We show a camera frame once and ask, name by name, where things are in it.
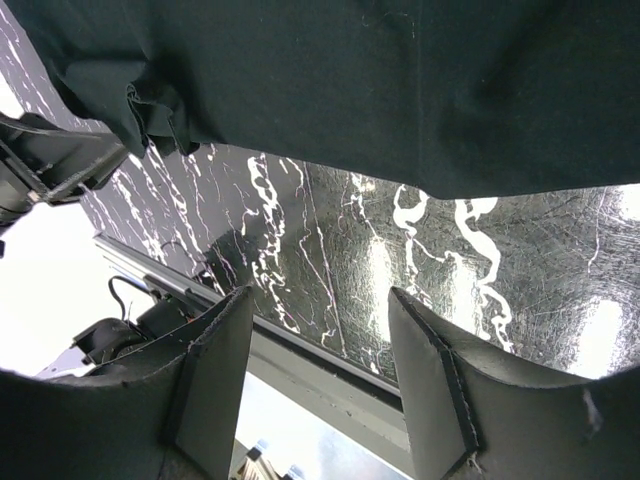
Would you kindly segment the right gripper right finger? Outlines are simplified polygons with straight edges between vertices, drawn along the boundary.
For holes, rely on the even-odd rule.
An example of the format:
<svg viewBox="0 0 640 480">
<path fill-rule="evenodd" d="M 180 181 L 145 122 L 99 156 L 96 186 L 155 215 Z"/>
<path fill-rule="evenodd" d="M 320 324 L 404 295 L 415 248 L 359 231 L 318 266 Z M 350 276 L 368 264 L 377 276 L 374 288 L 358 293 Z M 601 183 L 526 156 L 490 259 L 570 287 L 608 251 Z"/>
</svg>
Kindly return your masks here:
<svg viewBox="0 0 640 480">
<path fill-rule="evenodd" d="M 408 292 L 388 297 L 419 479 L 635 479 L 639 371 L 597 380 L 505 352 Z"/>
</svg>

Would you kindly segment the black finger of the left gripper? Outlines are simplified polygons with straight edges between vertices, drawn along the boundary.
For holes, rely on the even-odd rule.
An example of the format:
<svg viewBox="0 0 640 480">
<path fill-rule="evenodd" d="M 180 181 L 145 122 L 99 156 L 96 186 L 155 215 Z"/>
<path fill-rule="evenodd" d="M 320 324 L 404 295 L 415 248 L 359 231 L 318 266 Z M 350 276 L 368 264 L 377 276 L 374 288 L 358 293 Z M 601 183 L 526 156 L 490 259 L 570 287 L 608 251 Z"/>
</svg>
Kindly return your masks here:
<svg viewBox="0 0 640 480">
<path fill-rule="evenodd" d="M 129 156 L 110 133 L 69 132 L 43 117 L 1 116 L 1 223 L 13 225 L 38 203 L 75 204 L 103 188 Z"/>
</svg>

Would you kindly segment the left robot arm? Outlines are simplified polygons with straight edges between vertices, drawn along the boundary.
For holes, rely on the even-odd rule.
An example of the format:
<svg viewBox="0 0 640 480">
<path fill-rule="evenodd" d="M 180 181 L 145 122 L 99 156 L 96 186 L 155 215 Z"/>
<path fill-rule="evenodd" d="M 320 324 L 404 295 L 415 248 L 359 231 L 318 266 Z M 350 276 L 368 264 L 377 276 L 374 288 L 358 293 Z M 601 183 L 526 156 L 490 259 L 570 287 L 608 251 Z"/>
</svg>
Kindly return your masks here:
<svg viewBox="0 0 640 480">
<path fill-rule="evenodd" d="M 103 188 L 127 155 L 112 134 L 65 131 L 32 113 L 18 119 L 2 116 L 1 231 L 7 233 L 38 204 L 76 204 L 85 194 Z M 111 362 L 192 321 L 206 307 L 191 289 L 172 286 L 152 274 L 144 275 L 142 282 L 121 275 L 111 280 L 149 295 L 154 306 L 135 321 L 122 306 L 119 317 L 89 326 L 42 371 L 42 377 Z"/>
</svg>

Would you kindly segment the black t shirt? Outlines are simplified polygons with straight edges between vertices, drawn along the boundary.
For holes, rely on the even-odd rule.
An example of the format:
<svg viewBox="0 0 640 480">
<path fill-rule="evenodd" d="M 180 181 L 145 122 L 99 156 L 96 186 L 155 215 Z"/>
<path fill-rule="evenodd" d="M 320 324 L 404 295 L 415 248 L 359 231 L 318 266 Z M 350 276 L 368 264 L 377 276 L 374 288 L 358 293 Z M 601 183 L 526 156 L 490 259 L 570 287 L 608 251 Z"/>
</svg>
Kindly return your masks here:
<svg viewBox="0 0 640 480">
<path fill-rule="evenodd" d="M 135 155 L 222 143 L 439 199 L 639 179 L 635 1 L 11 1 Z"/>
</svg>

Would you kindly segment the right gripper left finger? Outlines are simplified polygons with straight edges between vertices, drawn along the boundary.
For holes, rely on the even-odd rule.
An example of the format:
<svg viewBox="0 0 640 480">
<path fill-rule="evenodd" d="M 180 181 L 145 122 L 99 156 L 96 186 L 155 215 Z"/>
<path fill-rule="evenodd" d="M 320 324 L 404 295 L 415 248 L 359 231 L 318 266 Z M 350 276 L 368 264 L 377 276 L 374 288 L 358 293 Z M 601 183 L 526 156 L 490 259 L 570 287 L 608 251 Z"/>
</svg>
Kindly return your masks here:
<svg viewBox="0 0 640 480">
<path fill-rule="evenodd" d="M 83 377 L 1 375 L 5 479 L 225 479 L 252 290 Z"/>
</svg>

